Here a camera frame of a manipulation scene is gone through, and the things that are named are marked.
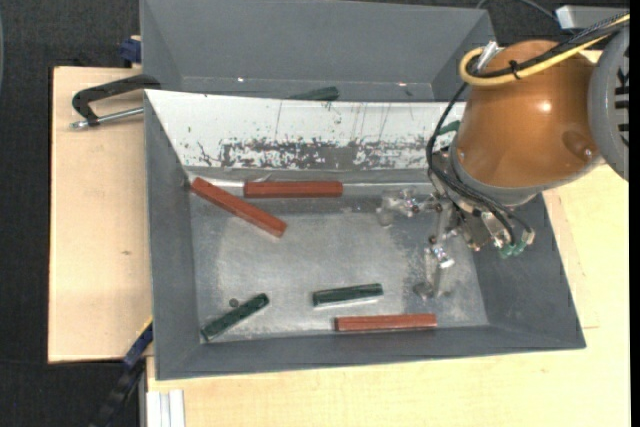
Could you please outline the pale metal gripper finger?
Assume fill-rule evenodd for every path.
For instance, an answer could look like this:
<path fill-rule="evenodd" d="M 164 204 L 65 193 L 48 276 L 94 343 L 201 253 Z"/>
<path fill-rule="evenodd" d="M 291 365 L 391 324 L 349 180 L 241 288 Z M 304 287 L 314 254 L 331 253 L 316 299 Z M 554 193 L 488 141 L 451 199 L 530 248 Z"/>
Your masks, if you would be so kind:
<path fill-rule="evenodd" d="M 456 265 L 442 244 L 425 250 L 424 279 L 413 287 L 413 292 L 421 299 L 436 299 L 451 294 L 451 276 Z"/>
<path fill-rule="evenodd" d="M 423 210 L 413 187 L 399 190 L 386 190 L 381 196 L 377 208 L 377 220 L 381 226 L 390 226 L 397 216 L 413 218 Z"/>

